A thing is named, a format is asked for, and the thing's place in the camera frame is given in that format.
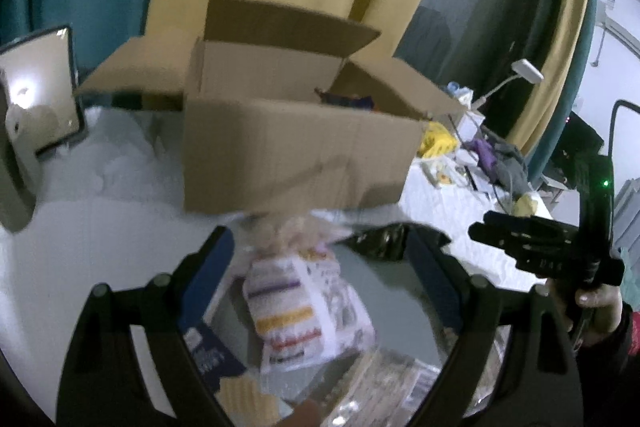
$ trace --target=white bedsheet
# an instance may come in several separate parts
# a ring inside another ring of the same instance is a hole
[[[120,290],[171,272],[216,224],[237,217],[181,211],[179,114],[92,109],[88,121],[84,142],[46,162],[31,224],[16,235],[0,232],[0,347],[52,418],[66,348],[92,286],[107,282]],[[450,253],[469,272],[526,290],[535,277],[466,236],[492,208],[463,188],[436,190],[415,164],[399,204],[324,215],[344,223],[428,223],[449,234]]]

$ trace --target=snack bag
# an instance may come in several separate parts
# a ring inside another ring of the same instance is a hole
[[[362,354],[325,399],[322,427],[404,427],[440,370],[388,349]]]
[[[328,248],[257,259],[243,285],[264,341],[260,371],[290,371],[375,343],[369,314]]]

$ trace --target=wall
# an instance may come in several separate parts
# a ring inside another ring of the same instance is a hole
[[[640,0],[615,0],[607,15],[640,39]],[[589,62],[597,56],[602,39],[601,28],[596,28],[591,44]],[[578,98],[580,117],[591,125],[609,146],[609,121],[616,100],[624,98],[640,104],[640,60],[610,34],[605,34],[604,46],[597,68],[587,65]],[[620,110],[614,136],[614,189],[617,191],[630,178],[640,177],[640,116]],[[555,219],[577,224],[578,195],[564,193],[552,210]]]

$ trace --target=mirror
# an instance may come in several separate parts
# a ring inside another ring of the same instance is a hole
[[[77,136],[84,119],[73,97],[77,71],[68,26],[31,34],[0,48],[9,104],[25,110],[23,130],[36,153]]]

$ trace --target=cardboard box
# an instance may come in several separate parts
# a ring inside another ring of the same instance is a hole
[[[184,207],[213,214],[395,203],[425,114],[462,106],[394,58],[350,55],[379,32],[253,0],[209,0],[204,38],[131,38],[76,90],[184,108]],[[320,105],[314,88],[380,112]]]

